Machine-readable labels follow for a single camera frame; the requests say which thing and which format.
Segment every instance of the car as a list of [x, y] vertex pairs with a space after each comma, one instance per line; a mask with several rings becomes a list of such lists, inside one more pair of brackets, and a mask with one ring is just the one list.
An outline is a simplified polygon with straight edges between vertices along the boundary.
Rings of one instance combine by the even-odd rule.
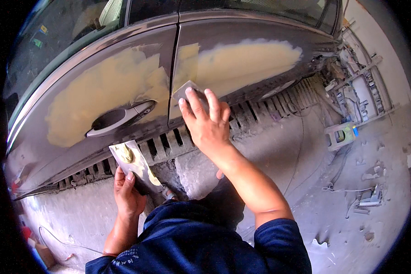
[[6, 180], [36, 194], [179, 127], [188, 80], [230, 105], [268, 98], [337, 54], [342, 20], [340, 0], [41, 0], [6, 67]]

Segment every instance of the rear door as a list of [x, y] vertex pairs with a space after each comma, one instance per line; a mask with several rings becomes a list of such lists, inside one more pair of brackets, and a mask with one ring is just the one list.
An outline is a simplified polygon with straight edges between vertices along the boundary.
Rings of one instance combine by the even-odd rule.
[[[173, 91], [192, 80], [234, 104], [290, 85], [319, 70], [320, 55], [334, 54], [332, 16], [336, 0], [185, 0]], [[180, 116], [171, 100], [171, 123]]]
[[[131, 26], [96, 41], [73, 58], [88, 56], [88, 50], [93, 55], [55, 82], [48, 78], [54, 84], [33, 94], [40, 97], [11, 136], [5, 164], [7, 181], [22, 180], [19, 195], [105, 159], [111, 144], [167, 131], [177, 27], [142, 31], [152, 26]], [[67, 62], [56, 72], [61, 69], [68, 69]], [[135, 110], [134, 119], [109, 128]]]

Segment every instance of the concrete floor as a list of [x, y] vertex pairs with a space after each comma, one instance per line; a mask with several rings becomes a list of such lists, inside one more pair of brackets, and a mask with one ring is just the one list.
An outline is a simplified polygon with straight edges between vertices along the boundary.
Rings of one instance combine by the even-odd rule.
[[[381, 183], [386, 190], [382, 206], [372, 208], [370, 215], [351, 213], [348, 219], [346, 213], [356, 193], [322, 190], [344, 157], [344, 151], [336, 157], [328, 152], [323, 131], [325, 125], [338, 117], [329, 116], [321, 105], [303, 114], [306, 115], [303, 118], [289, 117], [258, 127], [236, 138], [234, 144], [285, 193], [314, 273], [370, 273], [389, 251], [410, 208], [407, 156], [411, 154], [411, 103], [359, 129], [360, 135], [347, 155], [334, 189], [363, 189]], [[378, 150], [381, 144], [385, 147]], [[366, 164], [356, 165], [362, 160]], [[378, 161], [386, 168], [385, 176], [362, 180], [362, 175]], [[173, 170], [172, 162], [166, 167], [159, 166], [156, 173], [172, 176], [162, 181], [168, 181], [177, 191], [183, 188], [190, 199], [204, 197], [217, 183], [217, 168], [197, 150], [176, 158], [175, 166], [179, 179], [174, 172], [164, 172], [165, 168]], [[23, 218], [36, 234], [42, 225], [67, 244], [102, 251], [117, 211], [112, 184], [113, 180], [108, 179], [58, 194], [25, 198]], [[237, 232], [252, 244], [254, 218], [247, 208], [244, 215]], [[58, 261], [76, 254], [61, 262], [73, 269], [83, 270], [88, 260], [100, 256], [87, 249], [60, 244], [43, 229], [41, 233]], [[327, 242], [328, 248], [313, 245], [314, 238], [319, 243]]]

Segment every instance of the car window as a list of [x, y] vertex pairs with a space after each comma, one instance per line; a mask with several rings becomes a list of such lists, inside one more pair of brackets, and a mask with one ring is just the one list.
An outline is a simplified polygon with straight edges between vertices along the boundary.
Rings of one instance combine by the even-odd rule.
[[184, 0], [180, 11], [231, 8], [277, 14], [317, 26], [329, 0]]
[[176, 14], [181, 0], [132, 0], [129, 24], [159, 15]]
[[329, 1], [326, 7], [324, 19], [321, 21], [321, 24], [319, 25], [320, 30], [329, 34], [332, 33], [337, 18], [337, 5], [337, 1]]
[[123, 27], [125, 6], [126, 0], [40, 0], [36, 4], [17, 35], [6, 66], [3, 98], [9, 124], [14, 109], [21, 108], [61, 63]]

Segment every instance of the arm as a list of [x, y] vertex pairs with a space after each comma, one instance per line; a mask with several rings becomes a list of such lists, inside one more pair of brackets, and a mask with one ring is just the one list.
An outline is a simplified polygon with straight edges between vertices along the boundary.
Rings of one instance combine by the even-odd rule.
[[114, 176], [114, 198], [118, 213], [114, 227], [103, 248], [103, 256], [117, 257], [137, 243], [138, 216], [145, 209], [146, 197], [134, 188], [135, 177], [130, 171], [125, 177], [121, 167]]
[[231, 144], [228, 104], [219, 103], [216, 95], [209, 89], [205, 90], [205, 95], [210, 107], [209, 115], [191, 88], [186, 90], [190, 107], [184, 99], [179, 101], [181, 113], [195, 145], [232, 182], [242, 200], [253, 211], [256, 228], [278, 218], [293, 220], [289, 205], [273, 180]]

